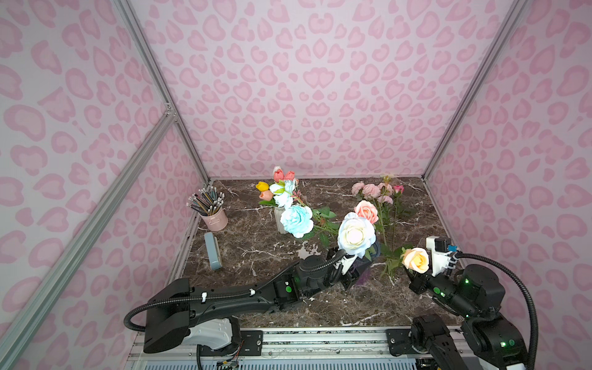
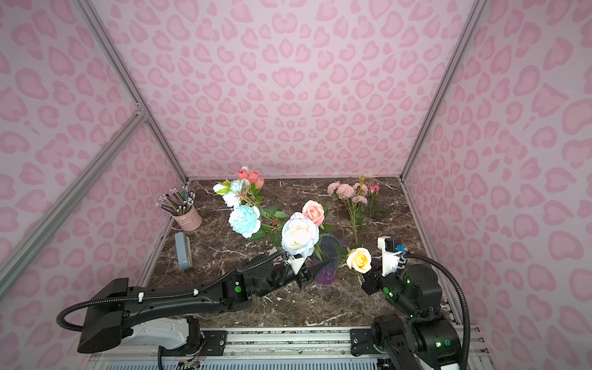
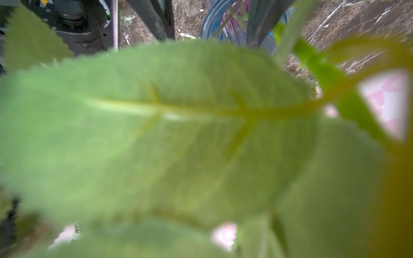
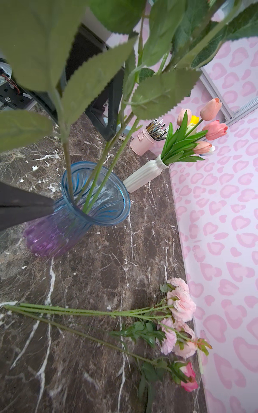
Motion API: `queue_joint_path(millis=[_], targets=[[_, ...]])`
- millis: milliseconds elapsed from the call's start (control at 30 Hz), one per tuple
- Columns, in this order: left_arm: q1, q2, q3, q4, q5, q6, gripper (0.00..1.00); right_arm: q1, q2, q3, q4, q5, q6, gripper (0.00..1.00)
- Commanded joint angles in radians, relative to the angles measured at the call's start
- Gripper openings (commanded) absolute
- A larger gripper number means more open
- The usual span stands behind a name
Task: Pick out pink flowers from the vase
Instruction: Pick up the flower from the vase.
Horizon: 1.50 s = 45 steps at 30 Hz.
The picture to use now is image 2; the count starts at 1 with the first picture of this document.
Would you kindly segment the purple glass vase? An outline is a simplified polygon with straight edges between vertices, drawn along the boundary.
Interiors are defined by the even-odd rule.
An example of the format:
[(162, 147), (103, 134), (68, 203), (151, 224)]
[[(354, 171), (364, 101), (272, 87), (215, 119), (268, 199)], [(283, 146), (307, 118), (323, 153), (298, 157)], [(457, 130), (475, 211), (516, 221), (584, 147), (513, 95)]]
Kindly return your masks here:
[(313, 265), (322, 265), (315, 277), (319, 285), (332, 285), (337, 278), (337, 269), (343, 261), (345, 249), (342, 241), (334, 234), (324, 234), (314, 248)]

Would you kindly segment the salmon pink rose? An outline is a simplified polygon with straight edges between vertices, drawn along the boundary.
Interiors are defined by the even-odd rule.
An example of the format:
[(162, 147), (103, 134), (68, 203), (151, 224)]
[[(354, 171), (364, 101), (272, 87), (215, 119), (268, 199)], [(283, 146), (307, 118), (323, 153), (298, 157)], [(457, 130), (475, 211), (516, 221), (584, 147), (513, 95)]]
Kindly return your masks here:
[(302, 208), (302, 214), (308, 219), (310, 219), (313, 222), (313, 224), (318, 226), (322, 232), (328, 233), (333, 231), (335, 228), (333, 225), (330, 224), (328, 226), (324, 225), (325, 209), (320, 203), (314, 200), (309, 200), (305, 203), (305, 205)]

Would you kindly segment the small pink twin rose stem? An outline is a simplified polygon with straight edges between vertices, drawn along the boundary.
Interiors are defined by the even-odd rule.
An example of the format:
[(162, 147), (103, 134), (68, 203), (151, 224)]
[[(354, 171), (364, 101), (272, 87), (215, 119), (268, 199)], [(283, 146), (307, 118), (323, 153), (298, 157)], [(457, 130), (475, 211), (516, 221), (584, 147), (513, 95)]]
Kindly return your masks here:
[(342, 202), (347, 211), (351, 221), (351, 229), (354, 235), (355, 244), (359, 243), (359, 230), (355, 230), (354, 226), (352, 225), (352, 202), (351, 198), (354, 196), (353, 185), (348, 183), (341, 183), (339, 181), (330, 183), (328, 185), (328, 195), (333, 200), (339, 200)]

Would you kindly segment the light pink double peony stem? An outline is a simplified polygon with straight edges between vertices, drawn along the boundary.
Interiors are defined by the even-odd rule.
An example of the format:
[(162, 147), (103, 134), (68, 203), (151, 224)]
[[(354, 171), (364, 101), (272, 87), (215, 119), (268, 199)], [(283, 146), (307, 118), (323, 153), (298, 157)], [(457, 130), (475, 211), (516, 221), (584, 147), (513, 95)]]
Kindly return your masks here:
[(368, 187), (365, 183), (355, 183), (353, 185), (354, 196), (351, 198), (351, 221), (357, 231), (364, 225), (365, 214), (368, 207)]

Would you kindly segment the magenta rose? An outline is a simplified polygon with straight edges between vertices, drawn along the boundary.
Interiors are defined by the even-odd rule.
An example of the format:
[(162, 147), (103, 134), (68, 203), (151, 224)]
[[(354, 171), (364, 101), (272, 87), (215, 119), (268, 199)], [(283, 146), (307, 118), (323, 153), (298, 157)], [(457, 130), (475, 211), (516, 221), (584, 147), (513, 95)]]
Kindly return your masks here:
[(379, 202), (379, 191), (379, 185), (370, 185), (368, 187), (368, 216), (373, 220), (381, 219), (388, 212)]

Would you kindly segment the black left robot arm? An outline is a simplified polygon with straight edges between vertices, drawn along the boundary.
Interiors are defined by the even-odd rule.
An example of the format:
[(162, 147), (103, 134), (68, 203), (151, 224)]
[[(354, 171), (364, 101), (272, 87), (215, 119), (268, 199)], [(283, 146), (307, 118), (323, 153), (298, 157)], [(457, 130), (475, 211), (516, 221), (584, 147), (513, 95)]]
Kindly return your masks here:
[(59, 327), (80, 332), (77, 351), (104, 352), (119, 346), (144, 322), (197, 313), (225, 313), (249, 308), (253, 297), (262, 298), (292, 282), (310, 285), (328, 265), (320, 262), (294, 271), (284, 251), (244, 260), (221, 277), (194, 286), (146, 288), (131, 286), (126, 277), (112, 280), (89, 301), (63, 309)]

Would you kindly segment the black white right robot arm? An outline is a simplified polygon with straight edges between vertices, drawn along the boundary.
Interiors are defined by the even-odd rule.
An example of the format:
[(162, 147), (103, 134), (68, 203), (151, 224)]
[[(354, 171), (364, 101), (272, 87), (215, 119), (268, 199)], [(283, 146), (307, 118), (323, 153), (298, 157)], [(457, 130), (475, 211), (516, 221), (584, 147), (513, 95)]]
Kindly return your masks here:
[[(353, 356), (374, 352), (387, 355), (394, 369), (467, 369), (470, 354), (470, 313), (459, 282), (441, 263), (421, 254), (401, 258), (419, 260), (387, 274), (382, 265), (363, 274), (362, 290), (381, 293), (397, 311), (373, 319), (368, 330), (350, 331)], [(462, 310), (462, 334), (441, 313), (440, 270), (456, 290)]]

